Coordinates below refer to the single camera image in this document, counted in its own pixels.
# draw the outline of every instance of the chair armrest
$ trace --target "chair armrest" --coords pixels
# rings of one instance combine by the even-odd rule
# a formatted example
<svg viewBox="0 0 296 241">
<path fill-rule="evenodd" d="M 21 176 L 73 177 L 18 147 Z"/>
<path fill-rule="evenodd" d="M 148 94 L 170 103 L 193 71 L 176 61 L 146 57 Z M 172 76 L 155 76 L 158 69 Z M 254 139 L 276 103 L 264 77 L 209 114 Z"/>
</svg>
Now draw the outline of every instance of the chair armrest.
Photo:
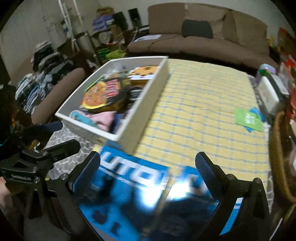
<svg viewBox="0 0 296 241">
<path fill-rule="evenodd" d="M 84 81 L 85 76 L 83 68 L 77 68 L 67 74 L 37 106 L 31 116 L 32 123 L 47 123 L 66 98 Z"/>
</svg>

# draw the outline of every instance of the white container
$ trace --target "white container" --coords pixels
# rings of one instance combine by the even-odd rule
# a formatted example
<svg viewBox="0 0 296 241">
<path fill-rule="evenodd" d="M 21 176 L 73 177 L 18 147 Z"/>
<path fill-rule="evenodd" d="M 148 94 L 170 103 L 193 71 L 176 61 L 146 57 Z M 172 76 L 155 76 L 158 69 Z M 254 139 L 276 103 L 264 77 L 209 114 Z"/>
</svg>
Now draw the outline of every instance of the white container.
<svg viewBox="0 0 296 241">
<path fill-rule="evenodd" d="M 139 99 L 133 104 L 131 112 L 123 120 L 123 123 L 115 134 L 102 131 L 69 117 L 73 110 L 79 109 L 85 89 L 89 87 L 103 74 L 111 74 L 113 70 L 125 71 L 136 67 L 158 65 L 159 68 L 154 78 L 148 80 Z M 169 66 L 167 56 L 134 57 L 111 60 L 88 77 L 63 103 L 56 112 L 56 116 L 63 120 L 66 126 L 74 133 L 83 136 L 87 140 L 97 144 L 107 144 L 125 153 L 132 154 L 144 127 L 149 120 L 156 101 L 167 82 Z"/>
<path fill-rule="evenodd" d="M 269 114 L 276 116 L 278 112 L 285 109 L 285 97 L 276 93 L 267 77 L 262 77 L 258 91 Z"/>
</svg>

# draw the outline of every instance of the blue label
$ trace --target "blue label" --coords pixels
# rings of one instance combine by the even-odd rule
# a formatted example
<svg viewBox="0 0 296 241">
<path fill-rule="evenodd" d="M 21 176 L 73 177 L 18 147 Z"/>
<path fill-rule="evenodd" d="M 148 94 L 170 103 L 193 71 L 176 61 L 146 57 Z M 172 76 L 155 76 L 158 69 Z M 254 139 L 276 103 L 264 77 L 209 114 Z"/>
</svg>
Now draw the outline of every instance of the blue label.
<svg viewBox="0 0 296 241">
<path fill-rule="evenodd" d="M 105 146 L 79 205 L 86 219 L 116 240 L 139 240 L 153 220 L 169 168 Z"/>
<path fill-rule="evenodd" d="M 238 214 L 242 199 L 238 199 L 221 234 L 228 232 Z M 167 197 L 158 227 L 150 240 L 192 240 L 208 222 L 219 201 L 212 198 L 198 170 L 184 167 Z"/>
</svg>

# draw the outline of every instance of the sofa cushion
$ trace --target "sofa cushion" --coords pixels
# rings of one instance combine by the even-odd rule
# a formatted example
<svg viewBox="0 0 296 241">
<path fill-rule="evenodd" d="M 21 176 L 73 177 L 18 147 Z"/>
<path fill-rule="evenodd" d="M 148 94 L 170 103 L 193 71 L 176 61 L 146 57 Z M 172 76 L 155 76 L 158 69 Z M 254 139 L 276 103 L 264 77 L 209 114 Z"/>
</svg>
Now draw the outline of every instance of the sofa cushion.
<svg viewBox="0 0 296 241">
<path fill-rule="evenodd" d="M 213 31 L 208 21 L 185 19 L 182 24 L 182 36 L 197 36 L 212 39 Z"/>
<path fill-rule="evenodd" d="M 196 54 L 225 62 L 241 64 L 241 59 L 237 52 L 240 50 L 240 46 L 233 45 L 233 43 L 219 38 L 186 37 L 182 51 L 188 54 Z"/>
<path fill-rule="evenodd" d="M 163 3 L 148 7 L 150 34 L 181 34 L 184 3 Z"/>
<path fill-rule="evenodd" d="M 211 5 L 201 5 L 196 3 L 185 4 L 185 18 L 214 22 L 222 20 L 225 16 L 226 9 L 221 7 L 215 7 Z"/>
<path fill-rule="evenodd" d="M 226 11 L 222 26 L 223 38 L 233 43 L 237 42 L 237 27 L 231 10 Z"/>
<path fill-rule="evenodd" d="M 232 13 L 236 24 L 238 43 L 256 53 L 269 55 L 267 25 L 248 14 L 237 11 L 232 11 Z"/>
<path fill-rule="evenodd" d="M 258 69 L 261 64 L 269 64 L 275 68 L 278 66 L 270 57 L 224 39 L 186 37 L 183 41 L 182 52 L 255 69 Z"/>
<path fill-rule="evenodd" d="M 128 50 L 132 53 L 181 53 L 183 40 L 179 34 L 162 34 L 159 39 L 131 42 Z"/>
<path fill-rule="evenodd" d="M 226 8 L 213 5 L 196 3 L 185 4 L 185 18 L 197 21 L 208 21 L 211 25 L 214 38 L 223 38 L 222 27 L 226 11 Z"/>
<path fill-rule="evenodd" d="M 31 115 L 32 123 L 41 125 L 49 121 L 60 105 L 84 79 L 85 71 L 82 68 L 77 68 L 67 74 L 37 106 Z"/>
</svg>

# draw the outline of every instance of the white wall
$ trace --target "white wall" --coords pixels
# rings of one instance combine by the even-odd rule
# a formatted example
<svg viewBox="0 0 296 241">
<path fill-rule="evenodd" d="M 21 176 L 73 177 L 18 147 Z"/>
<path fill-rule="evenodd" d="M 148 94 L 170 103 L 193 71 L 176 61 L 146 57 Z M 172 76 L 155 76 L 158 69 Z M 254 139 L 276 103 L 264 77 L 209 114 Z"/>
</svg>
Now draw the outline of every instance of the white wall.
<svg viewBox="0 0 296 241">
<path fill-rule="evenodd" d="M 64 0 L 73 24 L 74 32 L 82 32 L 73 0 Z M 83 23 L 91 34 L 92 22 L 96 10 L 100 8 L 98 0 L 76 0 Z M 60 22 L 62 14 L 58 0 L 25 0 L 9 18 L 0 32 L 0 53 L 7 72 L 13 75 L 21 63 L 32 56 L 36 44 L 48 40 L 56 48 L 66 41 Z"/>
<path fill-rule="evenodd" d="M 290 34 L 294 35 L 291 26 L 271 0 L 100 0 L 103 7 L 111 6 L 115 12 L 123 11 L 129 27 L 132 27 L 132 24 L 128 9 L 138 8 L 142 24 L 146 25 L 148 24 L 147 8 L 165 2 L 195 2 L 227 7 L 254 16 L 266 23 L 268 25 L 267 36 L 276 37 L 279 27 L 285 28 Z"/>
</svg>

